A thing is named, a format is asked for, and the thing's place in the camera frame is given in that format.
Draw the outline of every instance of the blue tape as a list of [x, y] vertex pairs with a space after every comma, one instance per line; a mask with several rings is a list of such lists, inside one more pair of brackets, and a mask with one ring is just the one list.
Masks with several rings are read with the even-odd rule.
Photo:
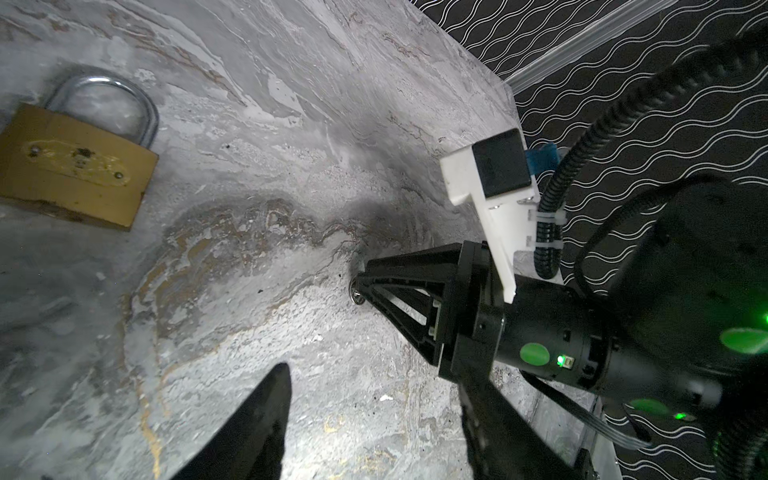
[[560, 163], [558, 146], [549, 143], [541, 148], [526, 150], [525, 160], [528, 162], [528, 169], [531, 171], [531, 175], [538, 176], [541, 172], [555, 170]]

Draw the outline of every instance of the dark stain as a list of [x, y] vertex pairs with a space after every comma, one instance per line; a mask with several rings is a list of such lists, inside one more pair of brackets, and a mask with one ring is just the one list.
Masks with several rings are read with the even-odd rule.
[[32, 17], [35, 20], [42, 20], [43, 18], [47, 17], [48, 14], [45, 14], [43, 12], [29, 12], [27, 10], [24, 10], [16, 5], [13, 5], [13, 8], [16, 9], [17, 12], [19, 12], [22, 15], [26, 15], [28, 17]]
[[395, 39], [395, 36], [392, 35], [391, 33], [389, 33], [388, 31], [382, 33], [382, 38], [384, 39], [384, 41], [388, 41], [392, 45], [395, 45], [395, 48], [397, 49], [398, 52], [400, 52], [400, 54], [403, 57], [406, 57], [406, 58], [418, 58], [419, 55], [416, 54], [415, 50], [418, 50], [419, 53], [421, 55], [424, 55], [425, 57], [429, 57], [430, 56], [428, 53], [423, 51], [421, 49], [421, 47], [418, 47], [418, 46], [414, 47], [414, 48], [413, 47], [406, 47], [405, 45], [403, 45], [399, 41], [397, 41], [397, 39]]
[[0, 41], [14, 41], [17, 35], [34, 41], [42, 40], [42, 38], [29, 31], [24, 25], [20, 25], [11, 18], [0, 15]]
[[[191, 209], [164, 232], [166, 241], [152, 256], [156, 260], [146, 267], [147, 273], [126, 302], [128, 311], [122, 329], [126, 331], [133, 323], [151, 323], [158, 339], [178, 345], [199, 326], [203, 315], [198, 299], [209, 293], [211, 284], [224, 283], [234, 276], [258, 276], [259, 268], [272, 261], [270, 252], [274, 250], [321, 247], [329, 236], [344, 232], [350, 240], [334, 245], [331, 256], [342, 251], [351, 256], [350, 273], [356, 273], [369, 258], [431, 247], [419, 244], [428, 236], [428, 228], [427, 219], [415, 220], [413, 213], [403, 214], [384, 204], [353, 204], [344, 219], [325, 225], [282, 198], [204, 204]], [[290, 277], [291, 284], [278, 284], [277, 290], [270, 291], [266, 314], [257, 322], [270, 321], [272, 313], [299, 291], [322, 281], [314, 271], [295, 272]], [[181, 321], [175, 321], [179, 309], [186, 314]], [[179, 352], [174, 361], [186, 362], [218, 349], [222, 341], [242, 328], [223, 326], [196, 348]], [[168, 367], [158, 365], [163, 370]]]
[[67, 0], [42, 0], [42, 1], [54, 8], [58, 8], [62, 12], [69, 12], [72, 10], [72, 7], [69, 6], [69, 4], [67, 3]]
[[69, 25], [59, 23], [55, 20], [48, 20], [48, 22], [51, 24], [51, 28], [53, 28], [54, 31], [69, 31]]

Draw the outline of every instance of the black cable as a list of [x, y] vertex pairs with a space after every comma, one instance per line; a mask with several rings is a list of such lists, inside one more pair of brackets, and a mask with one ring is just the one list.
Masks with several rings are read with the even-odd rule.
[[[616, 135], [648, 112], [675, 98], [693, 94], [721, 78], [767, 62], [768, 27], [762, 27], [688, 55], [655, 74], [645, 84], [615, 101], [590, 125], [558, 165], [541, 195], [538, 211], [557, 211], [565, 202], [565, 194], [581, 168]], [[554, 223], [537, 223], [537, 243], [551, 243], [560, 239], [560, 227]], [[536, 273], [545, 279], [557, 275], [560, 255], [561, 249], [537, 247], [534, 255]]]
[[688, 187], [698, 184], [707, 184], [713, 182], [726, 181], [723, 178], [715, 177], [713, 175], [697, 175], [696, 177], [688, 177], [682, 180], [672, 182], [670, 184], [661, 185], [659, 187], [652, 188], [633, 197], [627, 203], [617, 208], [602, 225], [592, 234], [587, 240], [587, 243], [579, 250], [578, 255], [574, 259], [574, 278], [576, 283], [581, 288], [581, 292], [591, 300], [601, 303], [604, 299], [594, 293], [587, 279], [584, 277], [584, 259], [587, 255], [600, 243], [608, 234], [616, 230], [624, 221], [632, 218], [634, 215], [650, 210], [660, 204], [672, 200], [675, 195], [685, 190]]
[[530, 383], [533, 388], [549, 397], [552, 402], [557, 403], [566, 412], [581, 420], [587, 427], [600, 432], [606, 439], [611, 440], [616, 445], [624, 447], [627, 450], [646, 449], [651, 446], [650, 442], [619, 432], [612, 426], [601, 422], [598, 417], [592, 415], [582, 406], [569, 399], [564, 393], [558, 392], [532, 374], [524, 372], [523, 370], [520, 370], [520, 373], [523, 375], [525, 381]]

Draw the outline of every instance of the green sticker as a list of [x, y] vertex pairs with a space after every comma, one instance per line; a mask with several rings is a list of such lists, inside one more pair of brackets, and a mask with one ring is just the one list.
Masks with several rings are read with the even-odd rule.
[[540, 343], [526, 343], [520, 349], [520, 358], [534, 366], [546, 365], [549, 363], [549, 350]]
[[633, 408], [655, 415], [668, 415], [670, 412], [666, 405], [654, 399], [635, 399], [629, 402], [629, 404]]
[[757, 355], [768, 352], [768, 332], [758, 329], [734, 328], [720, 334], [720, 342], [734, 352]]

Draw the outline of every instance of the screw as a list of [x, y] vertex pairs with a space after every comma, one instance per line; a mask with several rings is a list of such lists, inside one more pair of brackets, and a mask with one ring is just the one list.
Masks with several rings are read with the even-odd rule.
[[356, 282], [353, 279], [349, 282], [349, 298], [355, 303], [355, 305], [363, 305], [366, 302], [366, 298], [362, 296], [362, 293], [355, 288]]

